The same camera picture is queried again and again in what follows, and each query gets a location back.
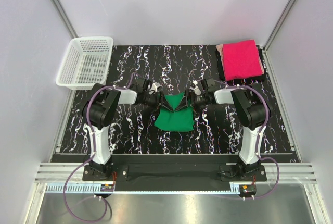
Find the green t shirt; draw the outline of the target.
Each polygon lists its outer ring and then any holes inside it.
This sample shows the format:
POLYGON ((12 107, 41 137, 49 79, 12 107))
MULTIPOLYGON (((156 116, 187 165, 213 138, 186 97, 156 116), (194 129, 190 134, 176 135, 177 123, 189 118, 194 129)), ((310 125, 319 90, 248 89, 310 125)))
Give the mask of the green t shirt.
POLYGON ((191 132, 194 129, 193 109, 189 106, 185 109, 171 112, 162 108, 154 126, 167 132, 191 132))

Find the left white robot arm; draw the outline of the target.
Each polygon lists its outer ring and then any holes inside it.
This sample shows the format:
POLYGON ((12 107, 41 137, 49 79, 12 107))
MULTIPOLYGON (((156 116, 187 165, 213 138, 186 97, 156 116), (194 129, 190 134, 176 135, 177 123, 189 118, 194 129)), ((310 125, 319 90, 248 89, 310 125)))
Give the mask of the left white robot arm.
POLYGON ((82 116, 88 125, 91 154, 84 162, 86 173, 100 180, 114 175, 109 148, 109 127, 119 105, 145 105, 155 110, 174 112, 167 102, 161 85, 144 78, 130 81, 127 87, 105 86, 96 83, 91 98, 82 107, 82 116))

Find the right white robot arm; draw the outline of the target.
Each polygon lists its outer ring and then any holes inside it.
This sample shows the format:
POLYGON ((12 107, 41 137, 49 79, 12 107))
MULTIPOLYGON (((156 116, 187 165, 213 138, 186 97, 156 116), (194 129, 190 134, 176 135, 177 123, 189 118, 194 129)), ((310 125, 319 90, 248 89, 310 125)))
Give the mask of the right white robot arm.
POLYGON ((253 180, 262 173, 261 162, 265 159, 261 157, 260 145, 272 110, 254 83, 229 86, 212 78, 199 82, 201 87, 198 87, 198 81, 194 81, 174 111, 190 107, 199 111, 207 105, 234 105, 243 129, 242 145, 237 163, 229 170, 222 169, 220 176, 225 181, 253 180))

